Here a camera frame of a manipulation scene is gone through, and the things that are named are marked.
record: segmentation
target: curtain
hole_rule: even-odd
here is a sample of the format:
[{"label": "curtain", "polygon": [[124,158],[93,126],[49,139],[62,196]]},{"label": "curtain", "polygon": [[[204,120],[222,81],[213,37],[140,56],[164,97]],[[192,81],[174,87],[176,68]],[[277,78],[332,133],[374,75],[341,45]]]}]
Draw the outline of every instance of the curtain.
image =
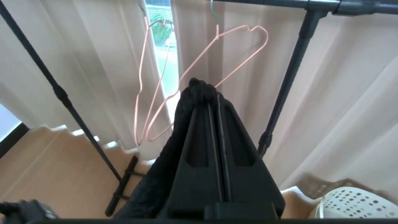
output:
[{"label": "curtain", "polygon": [[[134,107],[146,31],[139,2],[3,2],[101,144],[119,141],[125,149],[135,148]],[[159,80],[153,48],[149,39],[142,70],[140,135]],[[80,129],[2,18],[0,66],[1,103],[28,127],[65,124],[69,131]],[[158,95],[154,108],[164,98]],[[152,136],[169,124],[163,110]],[[153,143],[144,141],[139,147],[142,158],[156,158],[166,139],[167,134]]]},{"label": "curtain", "polygon": [[[179,73],[216,33],[208,1],[172,0]],[[265,130],[304,10],[214,2],[220,32],[248,24],[269,42],[218,89],[255,144]],[[306,173],[351,178],[398,197],[398,17],[328,15],[319,23],[277,122],[264,162],[281,189]],[[217,84],[262,45],[260,32],[218,40],[183,81]]]}]

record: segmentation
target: black cloth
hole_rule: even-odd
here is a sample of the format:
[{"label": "black cloth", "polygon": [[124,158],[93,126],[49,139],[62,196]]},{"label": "black cloth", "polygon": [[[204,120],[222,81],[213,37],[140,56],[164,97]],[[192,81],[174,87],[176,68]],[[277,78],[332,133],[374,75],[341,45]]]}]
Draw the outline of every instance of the black cloth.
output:
[{"label": "black cloth", "polygon": [[171,137],[125,206],[115,214],[115,219],[155,218],[159,214],[173,186],[192,111],[196,105],[216,105],[216,96],[217,91],[212,85],[196,78],[189,81],[175,110]]}]

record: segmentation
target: laundry basket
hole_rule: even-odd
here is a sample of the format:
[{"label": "laundry basket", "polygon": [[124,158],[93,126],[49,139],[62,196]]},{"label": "laundry basket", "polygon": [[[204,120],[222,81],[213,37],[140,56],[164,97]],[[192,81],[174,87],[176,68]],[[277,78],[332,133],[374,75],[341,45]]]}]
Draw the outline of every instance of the laundry basket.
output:
[{"label": "laundry basket", "polygon": [[309,218],[398,218],[398,206],[355,187],[340,187],[321,199]]}]

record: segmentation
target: clothes hanger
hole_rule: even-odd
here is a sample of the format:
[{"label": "clothes hanger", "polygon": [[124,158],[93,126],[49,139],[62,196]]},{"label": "clothes hanger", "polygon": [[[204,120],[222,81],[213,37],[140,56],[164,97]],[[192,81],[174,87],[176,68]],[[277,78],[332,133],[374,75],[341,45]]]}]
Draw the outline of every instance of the clothes hanger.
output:
[{"label": "clothes hanger", "polygon": [[152,102],[150,103],[148,115],[147,115],[147,118],[145,120],[145,125],[144,125],[144,128],[142,130],[142,134],[141,134],[141,139],[138,139],[138,137],[137,137],[137,117],[138,117],[138,106],[139,106],[138,102],[139,102],[139,96],[140,96],[140,94],[142,92],[142,75],[141,75],[142,74],[142,63],[144,62],[144,55],[145,55],[145,49],[146,49],[149,29],[154,24],[160,22],[160,23],[162,23],[162,27],[164,27],[166,25],[166,23],[169,23],[171,28],[172,28],[172,31],[173,31],[173,24],[169,20],[165,20],[165,21],[158,20],[158,21],[155,21],[155,22],[151,23],[150,25],[148,25],[148,20],[147,20],[146,16],[144,16],[144,20],[145,20],[145,24],[146,24],[146,33],[145,33],[144,45],[142,47],[141,61],[140,61],[140,64],[139,64],[139,92],[137,94],[136,108],[134,110],[134,140],[136,142],[137,147],[141,145],[142,140],[144,139],[144,132],[145,132],[145,129],[146,129],[146,126],[147,126],[147,123],[148,123],[150,112],[152,111],[152,107],[153,107],[154,102],[155,102],[157,91],[159,90],[160,84],[161,84],[162,79],[163,79],[163,75],[164,75],[164,72],[165,72],[165,69],[166,69],[167,59],[169,57],[169,51],[170,51],[170,43],[169,43],[169,46],[167,47],[167,55],[166,55],[166,59],[165,59],[165,62],[164,62],[163,72],[162,72],[162,75],[160,76],[160,79],[159,79],[159,81],[157,83],[156,90],[155,90]]},{"label": "clothes hanger", "polygon": [[[191,65],[184,71],[184,73],[183,73],[182,76],[180,77],[180,80],[178,81],[178,88],[177,88],[177,91],[176,91],[173,95],[168,96],[168,97],[162,102],[162,104],[159,106],[159,108],[157,109],[155,115],[152,117],[152,119],[151,119],[151,121],[150,121],[150,123],[149,123],[149,125],[148,125],[148,127],[147,127],[147,129],[146,129],[146,139],[147,139],[149,142],[155,141],[159,136],[161,136],[163,133],[165,133],[168,129],[170,129],[170,128],[173,126],[173,123],[172,123],[172,124],[168,125],[161,133],[159,133],[158,135],[156,135],[153,139],[150,139],[150,138],[149,138],[149,131],[150,131],[150,129],[151,129],[151,127],[152,127],[152,125],[153,125],[155,119],[156,119],[157,116],[159,115],[161,109],[165,106],[166,102],[167,102],[169,99],[175,97],[175,95],[177,95],[177,93],[178,93],[178,91],[179,91],[179,89],[180,89],[180,84],[181,84],[182,79],[183,79],[183,78],[185,77],[185,75],[192,69],[192,67],[199,61],[199,59],[201,59],[201,57],[207,52],[207,50],[208,50],[217,40],[220,39],[220,37],[224,37],[224,36],[226,36],[226,35],[228,35],[228,34],[234,32],[234,31],[237,31],[237,30],[240,30],[240,29],[247,29],[249,32],[252,32],[252,31],[254,31],[254,30],[256,30],[256,29],[259,29],[259,30],[263,31],[263,32],[266,34],[266,39],[265,39],[263,45],[262,45],[261,47],[259,47],[252,55],[250,55],[244,62],[242,62],[240,65],[238,65],[231,73],[229,73],[227,76],[225,76],[217,85],[215,85],[215,88],[219,87],[223,82],[225,82],[225,80],[227,80],[232,74],[234,74],[238,69],[240,69],[246,62],[248,62],[250,59],[252,59],[252,58],[253,58],[260,50],[262,50],[262,49],[267,45],[267,43],[268,43],[268,36],[269,36],[269,35],[268,35],[268,31],[267,31],[265,28],[263,28],[262,26],[255,26],[255,27],[253,27],[253,28],[250,28],[248,25],[243,25],[243,26],[239,26],[239,27],[235,27],[235,28],[233,28],[233,29],[230,29],[230,30],[228,30],[228,31],[226,31],[226,32],[220,33],[220,26],[219,26],[219,24],[218,24],[218,18],[217,18],[217,16],[216,16],[216,14],[214,13],[214,9],[213,9],[213,0],[210,1],[210,8],[211,8],[211,12],[213,13],[213,15],[214,15],[214,17],[215,17],[215,19],[216,19],[216,36],[215,36],[215,38],[206,46],[206,48],[202,51],[202,53],[201,53],[201,54],[191,63]],[[140,80],[141,80],[141,66],[140,66],[139,76],[140,76]],[[161,78],[160,78],[160,80],[159,80],[159,82],[158,82],[157,89],[159,88],[159,83],[161,82],[162,78],[163,78],[163,74],[162,74],[162,76],[161,76]],[[153,97],[153,99],[152,99],[152,104],[151,104],[150,110],[149,110],[149,112],[148,112],[147,118],[149,117],[150,112],[152,111],[152,105],[153,105],[154,99],[155,99],[155,97],[156,97],[157,89],[156,89],[155,95],[154,95],[154,97]],[[136,119],[135,119],[134,121],[135,121],[135,123],[134,123],[134,132],[136,132]]]}]

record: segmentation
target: garment rack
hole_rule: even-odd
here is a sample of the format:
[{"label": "garment rack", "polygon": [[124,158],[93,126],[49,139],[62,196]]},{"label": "garment rack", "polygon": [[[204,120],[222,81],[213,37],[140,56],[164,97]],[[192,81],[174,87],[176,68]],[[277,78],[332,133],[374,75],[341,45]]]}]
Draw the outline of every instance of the garment rack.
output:
[{"label": "garment rack", "polygon": [[[297,43],[295,45],[293,54],[290,58],[287,71],[285,73],[282,85],[280,87],[274,108],[269,118],[267,128],[261,135],[259,140],[258,152],[262,156],[266,153],[268,147],[271,145],[272,133],[276,126],[280,112],[284,106],[286,98],[289,94],[290,88],[293,84],[294,78],[299,70],[301,61],[307,50],[308,44],[317,28],[318,22],[321,18],[325,17],[329,12],[334,15],[340,16],[359,16],[365,14],[398,14],[398,1],[396,0],[215,0],[223,2],[238,2],[247,4],[260,4],[267,6],[280,6],[280,7],[294,7],[300,8],[307,11],[300,32],[298,33]],[[138,163],[138,158],[133,156],[127,169],[124,172],[123,177],[119,175],[117,170],[112,165],[111,161],[106,157],[101,146],[95,140],[93,134],[88,129],[76,109],[73,107],[72,102],[69,100],[66,91],[55,81],[50,71],[47,69],[33,46],[27,40],[23,31],[19,28],[15,20],[12,18],[2,1],[0,0],[0,14],[6,21],[7,25],[11,28],[13,33],[19,39],[21,44],[24,46],[28,54],[32,57],[32,60],[36,63],[38,68],[41,70],[47,81],[52,86],[55,95],[63,103],[64,107],[73,116],[75,121],[78,123],[80,128],[86,134],[94,148],[98,151],[98,154],[105,161],[106,165],[111,169],[114,176],[119,181],[119,185],[113,197],[109,202],[109,205],[105,211],[107,216],[111,216],[116,208],[120,199],[128,199],[129,197],[123,195],[123,191],[126,188],[127,183],[132,175],[144,177],[144,174],[134,172],[134,168]]]}]

